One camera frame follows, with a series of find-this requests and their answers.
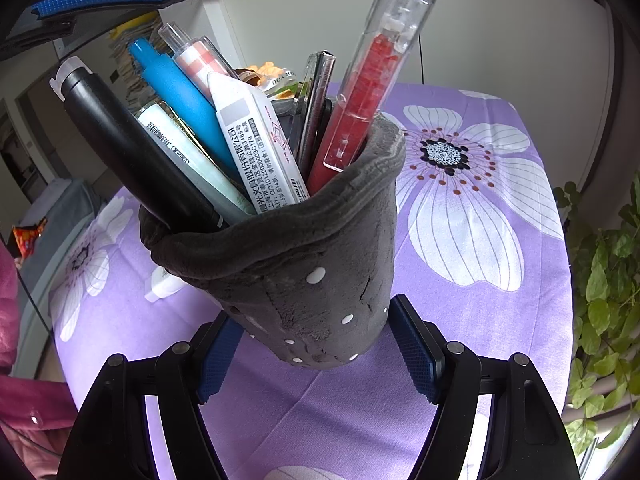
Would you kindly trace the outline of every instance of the purple tablecloth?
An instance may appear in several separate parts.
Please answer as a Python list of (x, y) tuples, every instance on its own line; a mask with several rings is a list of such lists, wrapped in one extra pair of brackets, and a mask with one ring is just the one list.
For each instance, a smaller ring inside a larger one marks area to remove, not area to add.
[[(542, 162), (514, 108), (485, 94), (398, 84), (385, 110), (405, 129), (396, 278), (425, 320), (477, 354), (528, 354), (558, 408), (572, 348), (570, 276)], [(122, 190), (70, 252), (51, 307), (60, 361), (80, 406), (105, 359), (158, 355), (219, 307), (187, 287), (148, 303), (154, 264), (138, 203)], [(154, 397), (149, 427), (162, 480), (174, 478)], [(475, 478), (482, 399), (462, 478)], [(231, 480), (405, 479), (434, 407), (414, 389), (395, 341), (317, 372), (242, 337), (222, 390), (202, 407)]]

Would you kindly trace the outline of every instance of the pen holder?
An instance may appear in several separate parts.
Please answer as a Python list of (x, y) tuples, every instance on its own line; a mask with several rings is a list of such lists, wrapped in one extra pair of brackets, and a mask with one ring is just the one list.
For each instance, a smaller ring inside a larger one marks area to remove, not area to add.
[(402, 133), (377, 116), (359, 158), (308, 200), (210, 234), (170, 234), (141, 208), (141, 239), (283, 361), (337, 367), (386, 323), (403, 163)]

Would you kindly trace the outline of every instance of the pink jacket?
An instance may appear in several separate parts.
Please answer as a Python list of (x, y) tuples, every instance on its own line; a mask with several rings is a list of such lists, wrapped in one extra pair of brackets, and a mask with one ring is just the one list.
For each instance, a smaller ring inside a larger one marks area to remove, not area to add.
[(20, 314), (15, 303), (17, 274), (14, 259), (0, 244), (0, 428), (16, 453), (36, 477), (55, 474), (60, 459), (45, 453), (5, 425), (61, 454), (76, 406), (65, 383), (16, 379), (8, 374), (15, 362)]

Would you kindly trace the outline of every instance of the screw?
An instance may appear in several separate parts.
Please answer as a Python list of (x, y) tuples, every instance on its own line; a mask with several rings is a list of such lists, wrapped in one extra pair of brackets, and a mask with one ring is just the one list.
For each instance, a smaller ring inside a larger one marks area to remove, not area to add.
[(451, 341), (447, 343), (447, 350), (455, 355), (460, 355), (465, 351), (465, 346), (458, 341)]
[(109, 357), (109, 359), (107, 359), (107, 364), (109, 366), (120, 366), (122, 364), (122, 362), (124, 361), (124, 357), (122, 354), (114, 354), (111, 357)]
[(529, 364), (529, 358), (524, 354), (516, 354), (513, 356), (513, 360), (520, 366), (527, 366)]
[(171, 350), (176, 355), (186, 354), (191, 346), (186, 341), (180, 341), (171, 347)]

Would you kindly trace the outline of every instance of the stack of papers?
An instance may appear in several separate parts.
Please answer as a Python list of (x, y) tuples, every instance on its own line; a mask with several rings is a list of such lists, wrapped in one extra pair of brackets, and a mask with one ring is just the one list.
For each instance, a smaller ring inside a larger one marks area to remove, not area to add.
[(162, 20), (157, 11), (117, 26), (110, 32), (111, 57), (116, 60), (118, 73), (127, 85), (126, 105), (135, 113), (149, 101), (156, 99), (156, 92), (142, 79), (140, 65), (129, 53), (129, 45), (140, 38), (146, 38), (160, 54), (173, 55), (171, 49), (158, 35)]

